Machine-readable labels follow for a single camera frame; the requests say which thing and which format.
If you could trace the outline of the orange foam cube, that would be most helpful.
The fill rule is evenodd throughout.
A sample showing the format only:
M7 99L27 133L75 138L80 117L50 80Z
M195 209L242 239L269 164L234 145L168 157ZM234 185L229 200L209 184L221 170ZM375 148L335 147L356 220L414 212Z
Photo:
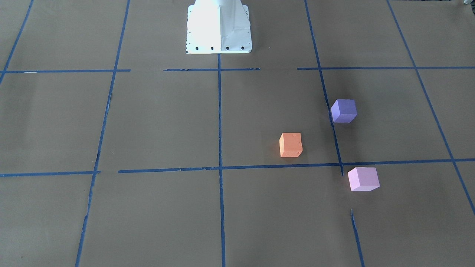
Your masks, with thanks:
M279 139L279 152L282 158L297 158L303 152L300 132L283 132Z

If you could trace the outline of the dark purple foam cube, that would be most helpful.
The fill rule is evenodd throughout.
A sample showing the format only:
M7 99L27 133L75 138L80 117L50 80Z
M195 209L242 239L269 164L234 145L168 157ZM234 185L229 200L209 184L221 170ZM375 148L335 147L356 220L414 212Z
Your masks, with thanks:
M334 123L351 123L358 115L354 99L338 99L330 110Z

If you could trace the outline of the light pink foam cube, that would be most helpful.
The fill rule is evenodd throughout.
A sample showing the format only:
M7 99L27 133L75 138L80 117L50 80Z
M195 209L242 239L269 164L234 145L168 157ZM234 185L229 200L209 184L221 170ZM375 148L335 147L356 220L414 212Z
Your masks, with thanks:
M348 172L351 191L372 191L380 188L375 167L355 167Z

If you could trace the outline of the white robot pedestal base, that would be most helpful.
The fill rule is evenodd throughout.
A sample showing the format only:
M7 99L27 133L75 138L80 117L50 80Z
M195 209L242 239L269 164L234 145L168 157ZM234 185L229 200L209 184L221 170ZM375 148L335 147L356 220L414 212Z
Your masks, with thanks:
M249 8L240 0L196 0L187 11L187 54L241 54L253 49Z

